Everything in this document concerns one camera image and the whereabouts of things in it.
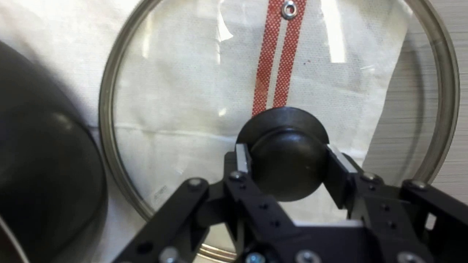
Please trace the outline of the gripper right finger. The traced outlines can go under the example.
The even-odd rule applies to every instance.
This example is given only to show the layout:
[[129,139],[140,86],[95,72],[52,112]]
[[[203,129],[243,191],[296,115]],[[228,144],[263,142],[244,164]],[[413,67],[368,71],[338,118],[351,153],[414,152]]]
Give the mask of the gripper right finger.
[[360,220],[376,263],[468,263],[468,205],[418,180],[388,186],[327,145],[324,185]]

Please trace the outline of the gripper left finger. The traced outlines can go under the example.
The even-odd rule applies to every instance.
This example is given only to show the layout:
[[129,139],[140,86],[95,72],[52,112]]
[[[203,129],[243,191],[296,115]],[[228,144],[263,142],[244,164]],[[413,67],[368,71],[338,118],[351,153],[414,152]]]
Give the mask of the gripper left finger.
[[190,178],[167,199],[113,263],[192,263],[210,227],[225,224],[235,263],[293,263],[293,222],[247,171],[243,145],[224,157],[224,177]]

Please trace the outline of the glass pot lid black knob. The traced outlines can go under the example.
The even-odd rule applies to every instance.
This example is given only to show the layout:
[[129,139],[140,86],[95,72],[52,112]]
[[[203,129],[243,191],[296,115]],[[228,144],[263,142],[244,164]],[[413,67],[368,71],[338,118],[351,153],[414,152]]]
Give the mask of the glass pot lid black knob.
[[[124,166],[115,135],[113,100],[130,41],[161,1],[142,0],[125,22],[107,61],[99,99],[105,160],[123,195],[147,222],[158,210],[143,200]],[[248,154],[238,169],[247,171],[261,193],[272,196],[293,222],[293,237],[288,241],[293,263],[376,263],[369,256],[371,239],[363,223],[338,208],[323,183],[326,146],[331,144],[320,120],[296,107],[257,113],[242,126],[233,150],[224,153],[219,181],[224,177],[224,157],[237,145],[243,145]]]

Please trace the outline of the black pot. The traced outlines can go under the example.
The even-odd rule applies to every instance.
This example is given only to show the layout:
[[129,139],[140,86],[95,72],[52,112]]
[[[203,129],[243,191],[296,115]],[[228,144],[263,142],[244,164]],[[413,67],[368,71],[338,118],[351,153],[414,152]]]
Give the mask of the black pot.
[[60,82],[0,41],[0,226],[22,263],[91,263],[107,201],[97,144]]

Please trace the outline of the white cloth with red stripes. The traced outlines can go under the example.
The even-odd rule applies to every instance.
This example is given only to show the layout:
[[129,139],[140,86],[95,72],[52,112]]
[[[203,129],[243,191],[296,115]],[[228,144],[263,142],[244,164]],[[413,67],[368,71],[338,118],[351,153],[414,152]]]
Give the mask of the white cloth with red stripes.
[[[63,83],[97,136],[104,67],[140,1],[0,0],[0,40]],[[297,0],[287,21],[268,11],[283,1],[162,0],[137,25],[111,106],[122,161],[151,208],[189,177],[218,181],[244,123],[276,106],[310,112],[364,163],[413,11],[403,0]],[[100,244],[77,263],[110,263],[143,224],[108,182]]]

